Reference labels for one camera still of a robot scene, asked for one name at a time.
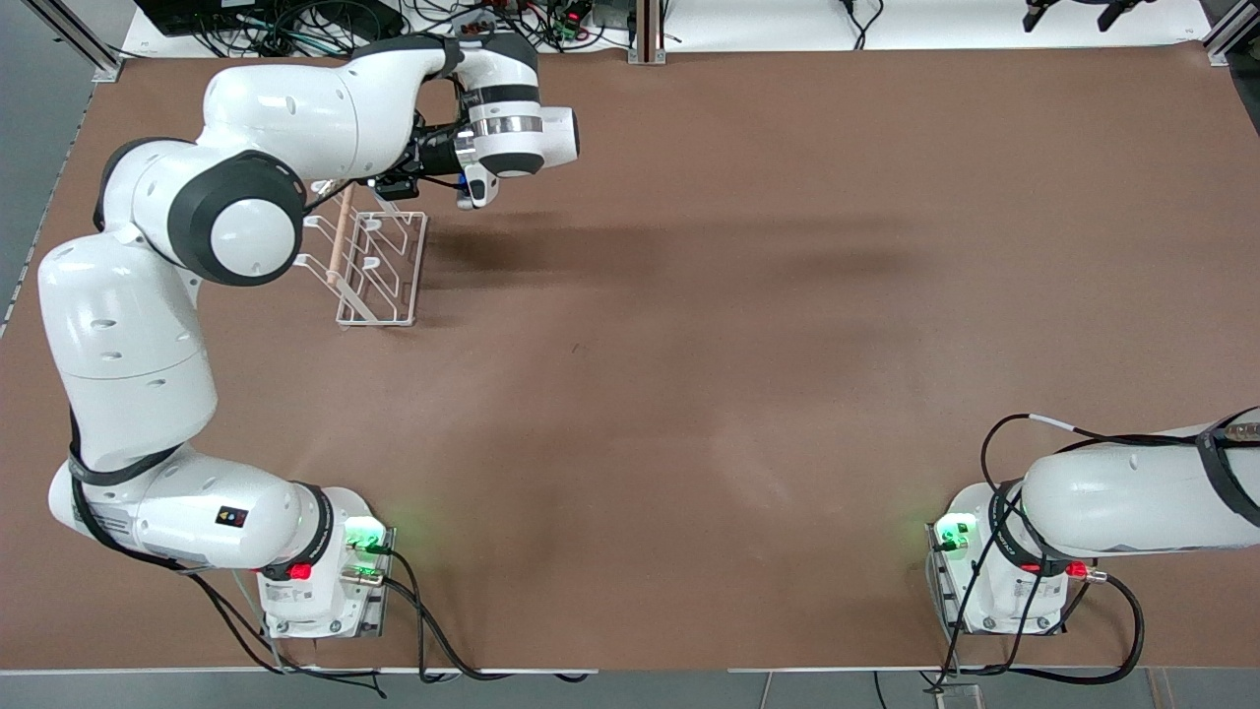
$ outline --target gray floor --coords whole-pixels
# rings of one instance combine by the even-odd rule
[[[1230,0],[1210,0],[1222,6]],[[11,0],[0,0],[0,293],[16,282],[55,184],[63,157],[91,94],[91,71],[74,53],[53,42],[50,30]],[[1260,671],[1167,670],[1138,672],[1108,688],[1060,686],[1023,678],[982,680],[987,705],[997,709],[1227,709],[1260,706]],[[888,709],[929,709],[915,672],[882,672]],[[388,676],[386,705],[446,708],[566,706],[755,709],[765,675],[727,672],[609,672],[581,685],[549,678],[513,678],[480,685],[457,680],[422,686],[415,678]],[[1159,704],[1153,699],[1160,696]],[[370,706],[365,690],[306,678],[272,678],[261,672],[78,674],[0,676],[0,709],[190,709],[231,706],[300,706],[302,709]],[[871,672],[776,674],[767,709],[878,708]]]

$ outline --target brown table surface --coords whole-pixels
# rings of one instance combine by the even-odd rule
[[[224,65],[97,88],[37,261],[92,230],[117,145],[197,135]],[[922,525],[994,421],[1139,432],[1260,402],[1260,140],[1197,47],[541,73],[582,157],[478,213],[427,190],[418,326],[341,331],[301,273],[200,295],[220,403],[198,448],[363,494],[480,666],[936,664]],[[192,584],[45,510],[66,400],[30,282],[0,363],[0,667],[246,665]],[[1017,427],[994,467],[1065,442]],[[1257,562],[1109,562],[1144,662],[1260,666]],[[407,666],[407,611],[295,652]],[[1128,610],[1099,591],[1071,630],[1021,660],[1118,662]]]

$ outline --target black sticker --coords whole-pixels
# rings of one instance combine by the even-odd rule
[[[236,508],[219,508],[219,514],[214,516],[214,524],[227,525],[229,528],[243,528],[246,515],[248,515],[248,513],[244,510],[237,510]]]

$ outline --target white robotic arm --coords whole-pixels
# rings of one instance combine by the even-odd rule
[[[461,120],[426,127],[417,92],[446,76],[461,88]],[[115,152],[101,233],[39,266],[73,427],[49,508],[134,553],[258,569],[276,635],[353,636],[363,587],[381,582],[364,548],[381,544],[384,528],[348,490],[287,482],[188,445],[217,406],[198,288],[261,285],[289,268],[304,180],[384,175],[413,185],[459,174],[464,205],[483,207],[500,178],[576,159],[576,121],[568,108],[539,106],[537,55],[517,35],[403,37],[338,68],[231,68],[210,82],[204,117],[194,142],[151,139]]]
[[[1257,432],[1260,412],[1249,411],[1142,437],[1147,445],[1102,442],[1047,456],[998,495],[985,484],[963,490],[931,528],[944,618],[954,622],[966,598],[968,632],[1021,632],[1026,610],[1022,632],[1053,632],[1067,579],[1095,578],[1085,560],[1260,544]]]

